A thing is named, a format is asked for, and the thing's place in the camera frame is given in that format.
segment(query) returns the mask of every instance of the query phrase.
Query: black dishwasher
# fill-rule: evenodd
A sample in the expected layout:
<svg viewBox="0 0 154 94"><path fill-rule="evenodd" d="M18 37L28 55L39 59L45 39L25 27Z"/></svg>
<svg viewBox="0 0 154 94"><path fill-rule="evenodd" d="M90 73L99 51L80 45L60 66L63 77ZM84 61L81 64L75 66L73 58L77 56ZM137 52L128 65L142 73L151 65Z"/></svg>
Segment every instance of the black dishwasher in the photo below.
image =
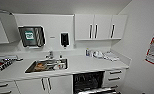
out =
<svg viewBox="0 0 154 94"><path fill-rule="evenodd" d="M73 75L73 91L78 94L82 91L101 88L104 71L80 73Z"/></svg>
<svg viewBox="0 0 154 94"><path fill-rule="evenodd" d="M102 87L104 71L73 75L74 94L120 94L112 88Z"/></svg>

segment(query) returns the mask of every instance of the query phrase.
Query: sink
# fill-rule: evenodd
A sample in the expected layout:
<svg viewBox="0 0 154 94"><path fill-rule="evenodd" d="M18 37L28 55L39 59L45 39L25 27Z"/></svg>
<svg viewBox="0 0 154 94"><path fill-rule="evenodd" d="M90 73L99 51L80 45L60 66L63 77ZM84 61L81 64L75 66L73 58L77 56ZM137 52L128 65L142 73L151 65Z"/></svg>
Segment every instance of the sink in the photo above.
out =
<svg viewBox="0 0 154 94"><path fill-rule="evenodd" d="M39 60L34 61L25 73L64 70L67 68L67 59Z"/></svg>

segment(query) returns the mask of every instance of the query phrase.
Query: white wall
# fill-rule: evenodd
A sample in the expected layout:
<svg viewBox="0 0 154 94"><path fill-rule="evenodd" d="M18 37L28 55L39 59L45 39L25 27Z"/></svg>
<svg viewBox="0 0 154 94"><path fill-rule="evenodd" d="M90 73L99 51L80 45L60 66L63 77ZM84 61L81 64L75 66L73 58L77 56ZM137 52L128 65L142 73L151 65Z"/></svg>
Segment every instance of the white wall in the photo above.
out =
<svg viewBox="0 0 154 94"><path fill-rule="evenodd" d="M122 94L154 94L154 65L145 56L154 34L154 0L133 0L120 14L127 14L124 37L112 49L132 58Z"/></svg>
<svg viewBox="0 0 154 94"><path fill-rule="evenodd" d="M75 51L85 52L86 48L110 50L110 40L105 41L74 41L73 15L51 15L51 14L15 14L18 26L42 26L46 44L39 49L24 48L22 41L10 44L0 44L0 54L20 54L20 53L38 53L53 51ZM69 33L70 45L65 50L60 45L61 32Z"/></svg>

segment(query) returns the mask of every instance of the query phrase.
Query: white countertop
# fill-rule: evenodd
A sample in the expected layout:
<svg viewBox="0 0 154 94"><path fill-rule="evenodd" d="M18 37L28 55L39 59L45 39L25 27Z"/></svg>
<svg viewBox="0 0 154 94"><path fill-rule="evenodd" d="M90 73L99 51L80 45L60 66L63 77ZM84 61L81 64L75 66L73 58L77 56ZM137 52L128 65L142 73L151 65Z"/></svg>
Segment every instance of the white countertop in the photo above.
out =
<svg viewBox="0 0 154 94"><path fill-rule="evenodd" d="M43 60L44 58L24 59L23 61L16 61L11 66L7 67L3 71L0 71L0 82L70 75L84 72L124 69L129 67L121 61L112 62L105 59L97 59L86 56L66 56L64 58L67 58L68 60L68 69L32 73L25 73L25 71L35 60Z"/></svg>

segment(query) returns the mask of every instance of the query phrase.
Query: lower cabinet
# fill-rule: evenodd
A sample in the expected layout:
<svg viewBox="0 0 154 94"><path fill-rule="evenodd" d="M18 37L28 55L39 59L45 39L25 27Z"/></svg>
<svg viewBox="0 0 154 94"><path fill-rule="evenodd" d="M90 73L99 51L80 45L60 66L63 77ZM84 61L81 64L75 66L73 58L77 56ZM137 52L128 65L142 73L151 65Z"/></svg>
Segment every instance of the lower cabinet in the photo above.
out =
<svg viewBox="0 0 154 94"><path fill-rule="evenodd" d="M0 94L20 94L17 88L0 89Z"/></svg>
<svg viewBox="0 0 154 94"><path fill-rule="evenodd" d="M73 94L73 75L48 79L49 94Z"/></svg>
<svg viewBox="0 0 154 94"><path fill-rule="evenodd" d="M73 76L16 81L21 94L73 94Z"/></svg>
<svg viewBox="0 0 154 94"><path fill-rule="evenodd" d="M126 69L105 71L102 87L118 88L123 84Z"/></svg>
<svg viewBox="0 0 154 94"><path fill-rule="evenodd" d="M45 78L16 81L21 94L48 94L46 83Z"/></svg>
<svg viewBox="0 0 154 94"><path fill-rule="evenodd" d="M0 94L20 94L14 81L0 83Z"/></svg>

